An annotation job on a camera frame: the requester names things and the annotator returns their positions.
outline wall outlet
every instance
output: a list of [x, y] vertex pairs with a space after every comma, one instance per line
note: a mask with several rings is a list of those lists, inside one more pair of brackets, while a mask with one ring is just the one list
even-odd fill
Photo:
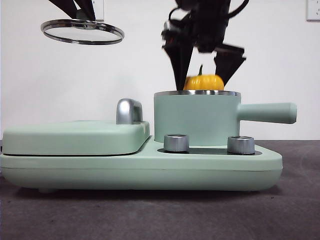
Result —
[[105, 19], [105, 9], [104, 9], [105, 0], [92, 0], [95, 20], [103, 22]]
[[306, 0], [306, 20], [320, 22], [320, 0]]

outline robotic arm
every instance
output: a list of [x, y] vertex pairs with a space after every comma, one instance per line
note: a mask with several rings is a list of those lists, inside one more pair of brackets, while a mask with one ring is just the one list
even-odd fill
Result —
[[[72, 19], [95, 21], [95, 12], [92, 0], [49, 0]], [[245, 50], [241, 47], [224, 44], [225, 32], [229, 19], [236, 16], [248, 4], [243, 3], [234, 11], [229, 12], [231, 0], [175, 0], [177, 7], [169, 13], [168, 21], [164, 24], [161, 35], [165, 40], [163, 49], [168, 54], [175, 78], [177, 90], [183, 90], [187, 72], [193, 52], [198, 48], [200, 53], [212, 53], [216, 51], [214, 62], [215, 74], [219, 75], [224, 85], [240, 65], [246, 60], [243, 57]], [[172, 19], [173, 12], [177, 9], [187, 11], [180, 20]], [[81, 44], [93, 44], [90, 41], [82, 41]]]

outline pumpkin stem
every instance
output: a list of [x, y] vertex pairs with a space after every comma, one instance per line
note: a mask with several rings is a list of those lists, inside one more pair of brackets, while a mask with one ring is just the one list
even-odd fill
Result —
[[202, 67], [203, 67], [203, 66], [204, 66], [204, 65], [201, 64], [200, 69], [199, 69], [199, 74], [198, 74], [198, 76], [202, 75]]

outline stove knob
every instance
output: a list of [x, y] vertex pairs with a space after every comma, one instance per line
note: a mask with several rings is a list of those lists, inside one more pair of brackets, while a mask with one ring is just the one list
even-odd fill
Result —
[[188, 152], [189, 137], [182, 134], [167, 134], [164, 136], [163, 149], [168, 152]]
[[255, 139], [250, 136], [230, 136], [227, 151], [232, 154], [254, 154]]

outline gray floor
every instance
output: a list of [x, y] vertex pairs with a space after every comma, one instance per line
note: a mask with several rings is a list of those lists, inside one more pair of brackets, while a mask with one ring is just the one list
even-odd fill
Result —
[[257, 144], [283, 155], [279, 182], [261, 192], [40, 194], [0, 177], [2, 239], [320, 240], [320, 141]]

